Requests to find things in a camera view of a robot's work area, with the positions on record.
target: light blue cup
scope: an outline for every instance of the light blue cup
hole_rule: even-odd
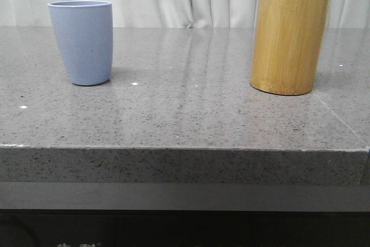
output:
[[[48,6],[72,83],[90,86],[107,82],[113,60],[112,3],[63,1]]]

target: cup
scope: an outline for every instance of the cup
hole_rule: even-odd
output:
[[[97,85],[110,80],[113,60],[112,3],[49,3],[55,37],[72,83]]]
[[[279,95],[311,92],[329,0],[259,0],[250,84]]]

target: wooden cylinder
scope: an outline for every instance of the wooden cylinder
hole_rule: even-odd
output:
[[[250,84],[265,92],[311,92],[329,0],[259,0]]]

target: gray granite countertop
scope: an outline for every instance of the gray granite countertop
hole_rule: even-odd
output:
[[[314,89],[249,85],[253,31],[115,28],[73,85],[50,27],[0,27],[0,181],[369,184],[370,30],[328,30]]]

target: countertop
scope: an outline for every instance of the countertop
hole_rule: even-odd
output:
[[[52,28],[0,34],[5,187],[368,190],[369,30],[327,30],[314,89],[300,96],[249,85],[253,30],[115,28],[112,79],[92,87],[70,82]]]

